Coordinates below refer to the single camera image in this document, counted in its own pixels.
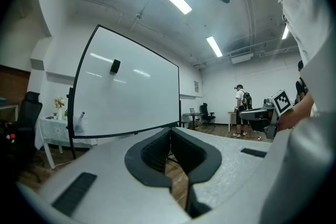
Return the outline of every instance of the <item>black chair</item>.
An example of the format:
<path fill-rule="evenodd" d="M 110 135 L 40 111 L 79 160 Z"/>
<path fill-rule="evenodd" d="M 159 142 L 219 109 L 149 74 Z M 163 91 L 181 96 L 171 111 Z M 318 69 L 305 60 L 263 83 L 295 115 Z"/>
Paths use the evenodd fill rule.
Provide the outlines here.
<path fill-rule="evenodd" d="M 214 120 L 216 117 L 213 116 L 213 114 L 215 114 L 215 112 L 210 112 L 210 116 L 209 116 L 207 106 L 208 106 L 207 103 L 203 103 L 203 105 L 201 105 L 201 113 L 204 114 L 202 116 L 202 119 L 209 123 L 211 120 Z"/>
<path fill-rule="evenodd" d="M 0 120 L 0 128 L 3 129 L 1 137 L 2 153 L 5 154 L 5 162 L 8 169 L 12 172 L 13 179 L 17 179 L 20 171 L 28 167 L 33 161 L 36 148 L 35 124 L 42 109 L 42 103 L 38 101 L 40 94 L 36 92 L 27 92 L 24 100 L 21 102 L 20 112 L 16 122 Z M 6 137 L 15 134 L 14 143 Z M 33 171 L 29 171 L 37 178 L 40 178 Z"/>

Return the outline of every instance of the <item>table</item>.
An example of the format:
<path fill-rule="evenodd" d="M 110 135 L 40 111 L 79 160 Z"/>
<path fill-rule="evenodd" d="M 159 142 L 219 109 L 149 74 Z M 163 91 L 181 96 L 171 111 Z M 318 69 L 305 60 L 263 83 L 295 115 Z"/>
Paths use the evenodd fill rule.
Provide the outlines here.
<path fill-rule="evenodd" d="M 204 114 L 202 113 L 184 113 L 183 116 L 191 116 L 193 117 L 193 130 L 195 129 L 195 117 L 196 116 L 202 116 Z"/>
<path fill-rule="evenodd" d="M 15 108 L 15 121 L 17 121 L 19 115 L 19 104 L 17 103 L 10 103 L 10 102 L 0 102 L 0 110 L 1 109 L 11 109 Z"/>
<path fill-rule="evenodd" d="M 231 116 L 232 116 L 232 115 L 236 115 L 236 112 L 234 112 L 234 111 L 228 111 L 228 113 L 229 113 L 229 132 L 230 132 Z"/>
<path fill-rule="evenodd" d="M 70 145 L 69 134 L 66 126 L 68 126 L 68 122 L 66 120 L 48 120 L 45 116 L 39 117 L 37 120 L 35 147 L 39 150 L 42 146 L 44 146 L 49 165 L 52 169 L 55 168 L 55 164 L 48 144 L 58 145 L 59 151 L 63 153 L 62 146 Z M 98 141 L 93 138 L 75 139 L 74 144 L 76 144 L 77 147 L 92 148 L 93 146 L 98 145 Z"/>

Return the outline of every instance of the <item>white ceiling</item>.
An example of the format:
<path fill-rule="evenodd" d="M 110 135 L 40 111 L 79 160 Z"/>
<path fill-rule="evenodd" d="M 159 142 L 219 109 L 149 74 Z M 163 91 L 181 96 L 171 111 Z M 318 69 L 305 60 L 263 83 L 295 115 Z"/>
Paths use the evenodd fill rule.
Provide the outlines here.
<path fill-rule="evenodd" d="M 186 15 L 169 0 L 77 0 L 76 7 L 80 13 L 98 13 L 119 22 L 192 64 L 215 58 L 206 41 L 209 36 L 214 36 L 223 54 L 255 44 L 259 44 L 253 46 L 255 52 L 296 46 L 293 37 L 281 41 L 285 23 L 278 0 L 185 1 L 192 8 Z M 138 14 L 141 19 L 134 25 Z"/>

